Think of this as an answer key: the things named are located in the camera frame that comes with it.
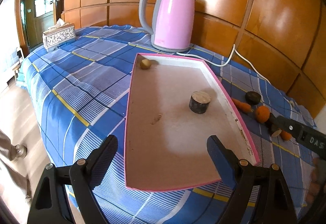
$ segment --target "white wall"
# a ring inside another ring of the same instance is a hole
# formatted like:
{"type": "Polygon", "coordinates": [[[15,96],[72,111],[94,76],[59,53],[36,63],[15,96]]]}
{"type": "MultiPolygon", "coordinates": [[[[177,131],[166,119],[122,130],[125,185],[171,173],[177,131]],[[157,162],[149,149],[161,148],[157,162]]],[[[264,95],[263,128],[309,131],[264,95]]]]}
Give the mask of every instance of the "white wall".
{"type": "MultiPolygon", "coordinates": [[[[11,54],[17,47],[19,47],[19,39],[15,17],[15,0],[3,0],[0,4],[0,60],[3,56],[11,54]]],[[[0,92],[7,86],[6,82],[14,76],[12,72],[9,73],[0,73],[0,92]]]]}
{"type": "Polygon", "coordinates": [[[326,105],[322,108],[315,118],[317,128],[320,132],[326,134],[326,105]]]}

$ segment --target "small potato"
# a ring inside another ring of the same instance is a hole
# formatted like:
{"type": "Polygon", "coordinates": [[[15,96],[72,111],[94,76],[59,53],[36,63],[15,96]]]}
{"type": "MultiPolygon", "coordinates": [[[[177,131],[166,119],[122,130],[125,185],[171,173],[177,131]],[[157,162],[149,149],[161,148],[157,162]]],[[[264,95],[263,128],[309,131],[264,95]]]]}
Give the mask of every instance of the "small potato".
{"type": "Polygon", "coordinates": [[[149,69],[151,67],[152,63],[150,60],[148,59],[143,59],[141,62],[140,62],[140,66],[141,66],[141,69],[149,69]]]}

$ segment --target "carrot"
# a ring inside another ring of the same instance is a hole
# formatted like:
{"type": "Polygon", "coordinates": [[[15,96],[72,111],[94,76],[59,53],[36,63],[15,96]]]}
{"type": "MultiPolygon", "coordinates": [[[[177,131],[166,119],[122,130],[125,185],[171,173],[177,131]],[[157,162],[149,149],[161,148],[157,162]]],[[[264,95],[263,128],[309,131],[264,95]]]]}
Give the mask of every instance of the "carrot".
{"type": "Polygon", "coordinates": [[[281,134],[280,134],[281,138],[284,140],[284,141],[288,141],[291,139],[292,135],[288,132],[285,132],[284,130],[282,130],[281,134]]]}
{"type": "Polygon", "coordinates": [[[270,114],[269,109],[266,106],[264,105],[259,106],[255,111],[255,117],[257,122],[263,124],[268,120],[269,114],[270,114]]]}
{"type": "Polygon", "coordinates": [[[248,114],[252,112],[252,108],[249,104],[245,103],[245,102],[240,102],[237,99],[231,98],[231,100],[233,101],[234,105],[242,112],[248,114]]]}

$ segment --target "door handle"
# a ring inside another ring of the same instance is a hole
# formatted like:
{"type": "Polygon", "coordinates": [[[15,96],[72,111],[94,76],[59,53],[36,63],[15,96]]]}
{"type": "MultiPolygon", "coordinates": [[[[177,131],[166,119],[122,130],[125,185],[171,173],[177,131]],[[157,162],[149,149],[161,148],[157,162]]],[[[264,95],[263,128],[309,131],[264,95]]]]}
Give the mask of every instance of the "door handle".
{"type": "Polygon", "coordinates": [[[55,1],[55,2],[59,2],[60,0],[51,0],[51,1],[50,1],[50,4],[53,4],[54,1],[55,1]]]}

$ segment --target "screw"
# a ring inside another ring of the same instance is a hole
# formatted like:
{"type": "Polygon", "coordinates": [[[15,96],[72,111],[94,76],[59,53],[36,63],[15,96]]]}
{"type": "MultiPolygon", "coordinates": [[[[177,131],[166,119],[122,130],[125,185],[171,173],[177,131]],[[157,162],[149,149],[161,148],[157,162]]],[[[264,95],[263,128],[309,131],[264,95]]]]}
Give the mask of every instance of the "screw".
{"type": "Polygon", "coordinates": [[[280,167],[275,163],[272,164],[272,168],[273,168],[273,170],[279,170],[280,169],[280,167]]]}
{"type": "Polygon", "coordinates": [[[84,165],[85,163],[86,163],[86,160],[84,160],[84,159],[77,160],[77,164],[79,166],[84,165]]]}
{"type": "Polygon", "coordinates": [[[242,166],[247,166],[248,165],[248,161],[247,160],[240,160],[239,163],[242,166]]]}
{"type": "Polygon", "coordinates": [[[48,163],[47,165],[45,165],[45,168],[46,168],[47,170],[52,169],[52,167],[53,167],[53,164],[52,164],[52,163],[48,163]]]}

